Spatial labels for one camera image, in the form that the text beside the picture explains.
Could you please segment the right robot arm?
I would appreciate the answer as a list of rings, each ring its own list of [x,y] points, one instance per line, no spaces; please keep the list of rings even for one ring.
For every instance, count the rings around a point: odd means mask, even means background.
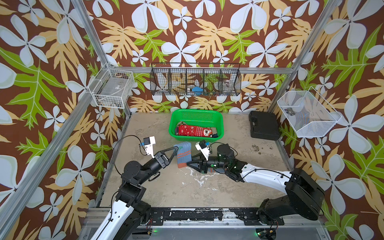
[[[192,157],[187,166],[200,173],[215,171],[237,183],[258,184],[284,195],[276,199],[265,199],[257,210],[256,221],[272,225],[289,215],[316,221],[322,213],[324,190],[303,170],[276,171],[256,167],[237,159],[228,144],[217,147],[217,155],[211,156],[211,146],[205,142],[196,144],[199,154]]]

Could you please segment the cream purple striped sock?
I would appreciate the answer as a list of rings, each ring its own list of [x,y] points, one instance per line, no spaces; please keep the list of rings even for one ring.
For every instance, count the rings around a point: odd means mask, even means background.
[[[211,128],[210,137],[211,138],[218,138],[219,137],[219,133],[218,133],[218,130],[216,128]]]

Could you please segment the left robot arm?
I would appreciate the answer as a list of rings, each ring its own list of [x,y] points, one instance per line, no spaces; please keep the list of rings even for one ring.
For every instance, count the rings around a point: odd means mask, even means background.
[[[157,152],[144,165],[128,162],[121,174],[122,184],[111,204],[111,210],[91,237],[92,240],[127,240],[141,224],[150,220],[151,205],[142,201],[146,188],[142,186],[156,179],[177,156],[179,148],[171,147]]]

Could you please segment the red christmas sock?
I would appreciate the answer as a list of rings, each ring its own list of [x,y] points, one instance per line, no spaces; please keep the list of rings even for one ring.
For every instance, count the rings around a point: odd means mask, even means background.
[[[175,134],[178,136],[211,138],[214,133],[213,130],[210,128],[203,128],[190,125],[178,125],[175,128]]]

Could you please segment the brown argyle sock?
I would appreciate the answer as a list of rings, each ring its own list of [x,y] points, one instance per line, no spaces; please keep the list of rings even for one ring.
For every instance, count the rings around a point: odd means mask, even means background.
[[[183,122],[183,121],[177,123],[177,127],[178,127],[178,126],[183,126],[183,125],[187,125],[187,123],[185,123],[185,122]]]

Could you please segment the blue green orange sock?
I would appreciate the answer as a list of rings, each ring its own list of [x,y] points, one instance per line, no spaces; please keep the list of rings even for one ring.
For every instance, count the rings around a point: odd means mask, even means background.
[[[178,168],[184,168],[187,166],[187,163],[192,161],[192,145],[190,142],[182,142],[175,144],[175,147],[178,147],[177,151],[177,166]]]

